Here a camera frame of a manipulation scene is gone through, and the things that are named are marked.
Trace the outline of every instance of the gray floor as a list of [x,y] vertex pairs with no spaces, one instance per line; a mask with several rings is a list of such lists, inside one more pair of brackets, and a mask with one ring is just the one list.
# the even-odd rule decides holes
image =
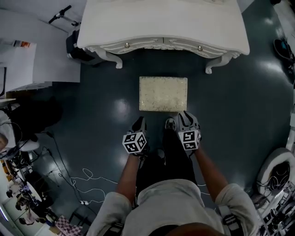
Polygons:
[[[250,54],[233,59],[228,65],[204,73],[206,59],[190,52],[136,50],[122,55],[124,66],[103,62],[92,68],[82,65],[81,83],[58,83],[39,90],[36,99],[55,96],[64,109],[59,123],[51,127],[65,164],[73,177],[86,176],[82,168],[90,169],[94,177],[103,176],[118,181],[127,159],[121,141],[130,125],[141,115],[147,121],[147,136],[152,147],[160,145],[162,122],[169,115],[141,112],[138,109],[140,76],[173,76],[188,78],[188,111],[201,124],[202,145],[230,182],[250,189],[263,160],[278,147],[284,147],[289,133],[289,114],[293,105],[293,81],[275,56],[272,41],[281,26],[268,0],[256,0],[243,18],[250,44]],[[54,142],[39,135],[42,145],[57,155]],[[197,182],[203,179],[195,163]],[[45,156],[35,169],[42,174],[56,170],[53,160]],[[69,217],[77,208],[73,190],[62,178],[55,176],[60,187],[53,209]],[[106,193],[115,184],[103,180],[78,181],[86,191],[101,188]],[[82,194],[84,200],[100,201],[103,194],[93,191]],[[212,207],[209,196],[204,202]],[[98,212],[101,204],[89,205]],[[81,214],[92,214],[79,207]]]

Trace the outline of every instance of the drawer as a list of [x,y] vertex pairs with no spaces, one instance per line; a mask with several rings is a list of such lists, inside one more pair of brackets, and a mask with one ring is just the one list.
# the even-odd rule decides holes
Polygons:
[[124,54],[139,48],[152,47],[153,45],[163,44],[163,40],[164,39],[162,37],[138,38],[125,40],[113,44],[101,45],[100,47],[113,54]]
[[206,58],[216,58],[227,53],[226,50],[211,47],[195,41],[176,38],[164,38],[164,44],[174,46],[176,50],[187,50]]

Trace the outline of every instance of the leg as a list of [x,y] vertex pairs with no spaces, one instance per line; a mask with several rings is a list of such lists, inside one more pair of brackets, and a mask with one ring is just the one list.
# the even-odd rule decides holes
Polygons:
[[114,54],[111,54],[109,52],[107,52],[106,50],[100,48],[99,46],[93,46],[93,47],[88,47],[87,48],[89,51],[96,52],[97,55],[101,58],[104,59],[106,61],[114,61],[117,63],[116,68],[117,69],[121,69],[123,67],[123,62],[121,60],[121,58],[119,58],[118,56],[115,56]]
[[166,179],[164,159],[155,154],[148,156],[137,172],[136,196],[152,184]]
[[163,147],[169,179],[187,179],[196,184],[192,163],[173,129],[164,131]]
[[206,65],[206,74],[212,74],[212,67],[223,66],[230,62],[232,58],[237,58],[240,54],[234,52],[228,52],[221,57],[218,57],[212,61],[209,61]]

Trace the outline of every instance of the forearm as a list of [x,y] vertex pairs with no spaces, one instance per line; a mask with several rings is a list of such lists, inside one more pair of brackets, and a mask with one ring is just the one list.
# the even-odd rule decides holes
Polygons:
[[199,163],[210,196],[213,201],[215,201],[221,190],[228,185],[228,182],[201,147],[195,151],[195,156]]
[[116,192],[127,197],[131,204],[133,203],[136,194],[138,165],[138,157],[133,156],[132,154],[129,155],[116,189]]

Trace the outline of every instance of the black shoe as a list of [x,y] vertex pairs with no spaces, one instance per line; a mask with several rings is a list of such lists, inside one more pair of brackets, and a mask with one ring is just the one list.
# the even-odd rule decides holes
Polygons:
[[165,130],[168,130],[168,129],[176,131],[176,123],[173,118],[168,118],[165,122]]

